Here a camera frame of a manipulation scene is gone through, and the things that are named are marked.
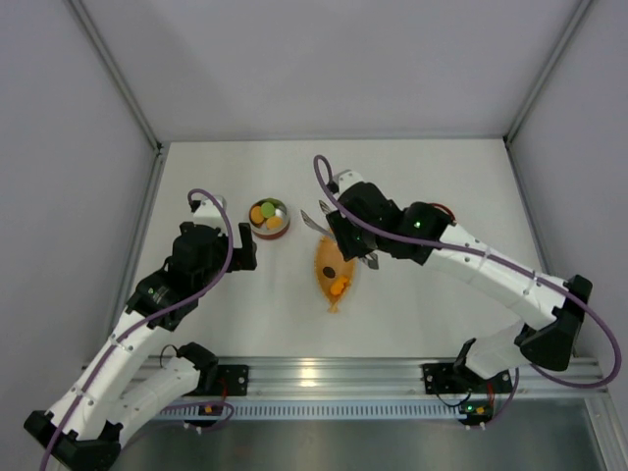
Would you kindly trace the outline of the green round cookie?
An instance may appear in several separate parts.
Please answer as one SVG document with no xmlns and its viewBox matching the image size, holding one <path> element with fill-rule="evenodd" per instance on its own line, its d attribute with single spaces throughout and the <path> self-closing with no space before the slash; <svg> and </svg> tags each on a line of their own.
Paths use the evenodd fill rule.
<svg viewBox="0 0 628 471">
<path fill-rule="evenodd" d="M 273 203 L 265 201 L 260 205 L 260 212 L 264 219 L 270 219 L 276 215 L 276 208 Z"/>
</svg>

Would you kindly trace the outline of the large round dotted biscuit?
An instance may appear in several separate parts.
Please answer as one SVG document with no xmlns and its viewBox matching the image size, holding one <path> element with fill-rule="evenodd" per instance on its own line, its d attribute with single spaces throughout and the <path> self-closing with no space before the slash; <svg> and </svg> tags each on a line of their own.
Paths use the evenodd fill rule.
<svg viewBox="0 0 628 471">
<path fill-rule="evenodd" d="M 284 220 L 279 216 L 273 216 L 266 220 L 266 228 L 269 231 L 279 229 L 284 224 Z"/>
</svg>

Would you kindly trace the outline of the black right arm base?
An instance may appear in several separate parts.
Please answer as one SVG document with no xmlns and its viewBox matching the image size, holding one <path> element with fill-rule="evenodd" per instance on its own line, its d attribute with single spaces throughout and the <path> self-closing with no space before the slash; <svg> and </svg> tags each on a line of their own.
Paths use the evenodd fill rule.
<svg viewBox="0 0 628 471">
<path fill-rule="evenodd" d="M 453 362 L 424 363 L 421 365 L 426 394 L 495 394 L 511 393 L 513 381 L 510 374 L 502 371 L 497 375 L 482 379 L 475 373 L 460 372 Z"/>
</svg>

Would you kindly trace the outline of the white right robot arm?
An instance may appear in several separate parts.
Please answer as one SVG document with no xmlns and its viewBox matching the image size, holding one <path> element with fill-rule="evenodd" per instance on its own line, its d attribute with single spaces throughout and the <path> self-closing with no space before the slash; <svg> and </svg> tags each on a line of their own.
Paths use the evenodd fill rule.
<svg viewBox="0 0 628 471">
<path fill-rule="evenodd" d="M 470 235 L 454 218 L 426 202 L 401 209 L 372 183 L 328 183 L 336 209 L 328 223 L 344 259 L 382 251 L 395 259 L 451 275 L 516 314 L 515 324 L 466 341 L 452 380 L 466 390 L 524 364 L 562 372 L 584 321 L 592 283 L 565 281 L 521 267 Z"/>
</svg>

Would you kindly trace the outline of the small round sandwich cookie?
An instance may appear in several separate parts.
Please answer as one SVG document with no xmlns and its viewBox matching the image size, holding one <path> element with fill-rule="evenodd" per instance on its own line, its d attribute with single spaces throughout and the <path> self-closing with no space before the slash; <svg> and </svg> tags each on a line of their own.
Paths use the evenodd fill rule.
<svg viewBox="0 0 628 471">
<path fill-rule="evenodd" d="M 265 221 L 265 217 L 260 206 L 254 206 L 251 208 L 249 219 L 254 225 L 260 225 Z"/>
</svg>

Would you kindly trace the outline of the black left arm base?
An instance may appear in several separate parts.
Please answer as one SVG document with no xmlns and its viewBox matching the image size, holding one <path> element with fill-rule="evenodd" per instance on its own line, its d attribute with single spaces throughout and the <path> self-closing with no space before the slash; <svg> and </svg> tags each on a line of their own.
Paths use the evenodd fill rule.
<svg viewBox="0 0 628 471">
<path fill-rule="evenodd" d="M 247 396 L 249 384 L 249 366 L 227 364 L 214 366 L 209 372 L 202 373 L 196 396 L 242 397 Z"/>
</svg>

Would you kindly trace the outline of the stainless steel tongs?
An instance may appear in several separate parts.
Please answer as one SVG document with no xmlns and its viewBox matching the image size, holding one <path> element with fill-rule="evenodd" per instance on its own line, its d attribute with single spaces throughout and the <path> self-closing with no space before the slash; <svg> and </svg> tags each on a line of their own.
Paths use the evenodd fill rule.
<svg viewBox="0 0 628 471">
<path fill-rule="evenodd" d="M 322 211 L 322 213 L 327 216 L 328 214 L 330 214 L 332 212 L 331 207 L 324 202 L 323 200 L 319 200 L 318 201 L 319 207 Z M 310 215 L 308 215 L 304 210 L 300 209 L 300 216 L 301 219 L 303 221 L 303 223 L 305 224 L 306 227 L 308 227 L 311 230 L 314 230 L 315 232 L 319 233 L 322 236 L 325 236 L 327 238 L 329 238 L 332 242 L 335 242 L 335 236 L 333 235 L 333 233 L 331 232 L 330 229 L 325 229 L 323 226 L 321 226 L 320 224 L 318 224 Z M 370 270 L 378 270 L 379 269 L 379 258 L 378 255 L 375 253 L 370 253 L 367 254 L 364 257 L 360 257 L 359 261 L 361 263 L 363 263 L 365 266 L 367 266 Z"/>
</svg>

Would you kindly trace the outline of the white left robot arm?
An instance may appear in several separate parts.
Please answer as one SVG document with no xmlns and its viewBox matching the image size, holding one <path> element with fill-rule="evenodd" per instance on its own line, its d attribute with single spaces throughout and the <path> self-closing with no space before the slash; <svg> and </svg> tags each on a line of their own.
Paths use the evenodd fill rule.
<svg viewBox="0 0 628 471">
<path fill-rule="evenodd" d="M 130 385 L 150 354 L 166 347 L 198 293 L 225 274 L 253 271 L 256 244 L 247 223 L 233 246 L 219 228 L 185 222 L 163 265 L 142 279 L 118 324 L 79 379 L 51 407 L 35 410 L 24 428 L 70 470 L 108 470 L 131 437 L 185 395 L 218 390 L 219 359 L 196 342 L 183 344 L 160 370 Z"/>
</svg>

